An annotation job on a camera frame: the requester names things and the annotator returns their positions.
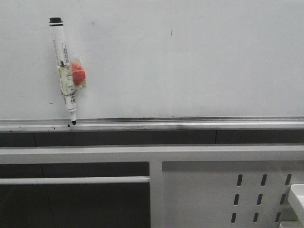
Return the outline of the white plastic bin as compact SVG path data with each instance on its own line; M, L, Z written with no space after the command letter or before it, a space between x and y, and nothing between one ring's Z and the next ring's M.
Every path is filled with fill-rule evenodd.
M304 227L304 185L293 184L287 198L292 210L297 216L297 221L282 221L280 228L303 228Z

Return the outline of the red magnet taped to marker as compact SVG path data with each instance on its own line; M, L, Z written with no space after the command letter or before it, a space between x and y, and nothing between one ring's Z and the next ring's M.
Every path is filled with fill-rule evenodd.
M87 76L80 58L73 58L70 65L75 90L86 88Z

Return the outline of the white metal pegboard frame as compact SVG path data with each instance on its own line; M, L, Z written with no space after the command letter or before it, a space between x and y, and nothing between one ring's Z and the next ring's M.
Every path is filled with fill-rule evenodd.
M3 228L277 228L302 145L2 148Z

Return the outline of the aluminium whiteboard tray rail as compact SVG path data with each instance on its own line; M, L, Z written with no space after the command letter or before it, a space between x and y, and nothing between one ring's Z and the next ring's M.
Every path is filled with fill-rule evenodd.
M302 130L302 116L287 117L150 117L77 119L2 120L2 133L89 132L158 130Z

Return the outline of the white whiteboard marker pen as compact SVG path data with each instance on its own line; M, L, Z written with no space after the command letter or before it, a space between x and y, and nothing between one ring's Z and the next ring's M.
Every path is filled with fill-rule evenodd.
M73 125L76 125L76 89L72 77L72 68L65 36L64 23L61 18L49 19L49 27L55 51L57 72L60 81L61 94L66 110Z

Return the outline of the white whiteboard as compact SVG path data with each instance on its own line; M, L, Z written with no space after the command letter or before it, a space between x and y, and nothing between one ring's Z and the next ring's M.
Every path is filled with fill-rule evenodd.
M79 119L304 114L301 0L3 0L2 120L68 118L50 17L87 75Z

